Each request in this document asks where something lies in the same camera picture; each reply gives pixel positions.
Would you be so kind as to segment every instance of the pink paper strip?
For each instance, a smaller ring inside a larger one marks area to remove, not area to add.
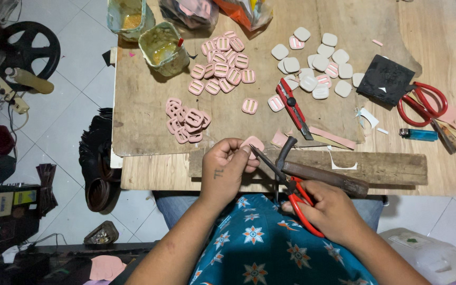
[[[331,133],[328,133],[326,131],[322,131],[322,130],[317,129],[315,127],[309,127],[309,132],[311,132],[313,134],[320,135],[320,136],[325,137],[327,139],[331,139],[334,142],[339,143],[339,144],[341,144],[343,146],[346,146],[347,148],[350,148],[352,150],[355,149],[356,143],[354,141],[349,140],[349,139],[345,139],[345,138],[333,135]]]

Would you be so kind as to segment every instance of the person's left hand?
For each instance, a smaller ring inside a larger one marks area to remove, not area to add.
[[[199,201],[206,206],[223,210],[237,195],[242,173],[251,173],[260,164],[257,159],[249,159],[249,146],[240,148],[243,142],[242,139],[223,139],[203,156]]]

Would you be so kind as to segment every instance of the scissors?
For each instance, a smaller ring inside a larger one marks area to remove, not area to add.
[[[269,168],[272,169],[273,172],[275,172],[277,177],[280,178],[280,182],[284,186],[287,187],[287,189],[285,190],[286,195],[288,195],[288,198],[290,199],[290,202],[291,202],[291,206],[293,206],[293,209],[295,210],[295,214],[298,216],[298,218],[302,222],[303,226],[308,231],[310,231],[313,235],[315,235],[317,237],[325,237],[324,234],[322,234],[315,227],[313,227],[313,225],[311,225],[309,223],[306,216],[303,215],[302,211],[298,207],[298,203],[305,204],[305,202],[295,194],[295,189],[300,192],[300,194],[302,195],[302,198],[304,198],[307,201],[307,203],[309,203],[311,206],[314,206],[314,203],[311,200],[311,198],[309,197],[309,195],[307,194],[307,192],[304,191],[302,186],[300,186],[300,184],[299,184],[299,182],[302,181],[302,179],[293,177],[293,176],[288,177],[283,172],[281,172],[277,168],[277,166],[275,166],[273,163],[271,163],[270,159],[265,154],[263,154],[259,149],[257,149],[255,146],[253,146],[251,144],[249,144],[249,146],[251,147],[251,150],[253,151],[254,155],[256,155],[256,157],[262,158],[263,162],[267,166],[269,166]]]

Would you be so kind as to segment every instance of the person's right hand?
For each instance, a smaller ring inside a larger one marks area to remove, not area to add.
[[[329,240],[349,246],[360,238],[361,233],[372,231],[351,199],[339,188],[314,180],[302,181],[300,185],[317,203],[314,207],[303,203],[298,203],[298,206],[307,220]],[[282,210],[295,214],[289,201],[282,205]]]

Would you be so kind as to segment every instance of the blue lighter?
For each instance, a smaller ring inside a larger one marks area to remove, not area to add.
[[[404,139],[426,140],[426,141],[437,140],[437,132],[435,132],[435,131],[400,129],[399,134]]]

